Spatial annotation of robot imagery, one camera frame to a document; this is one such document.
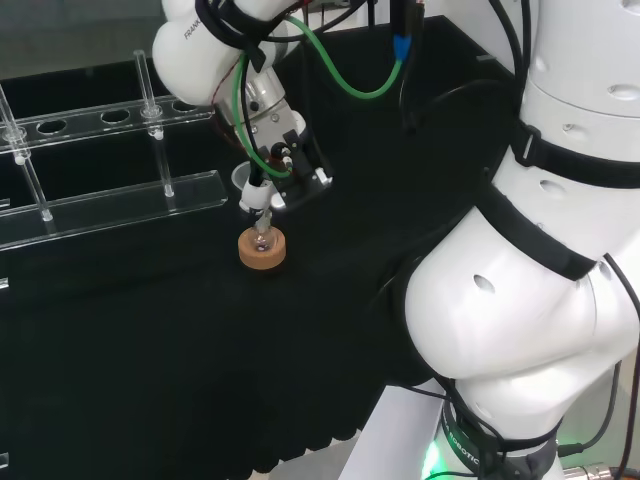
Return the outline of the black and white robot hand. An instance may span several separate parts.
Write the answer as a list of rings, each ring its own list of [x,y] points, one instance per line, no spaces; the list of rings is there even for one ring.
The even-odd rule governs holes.
[[[247,157],[232,174],[244,212],[292,210],[331,187],[330,166],[320,158],[304,118],[286,101],[253,112],[250,130],[236,127],[230,106],[218,103],[214,112]]]

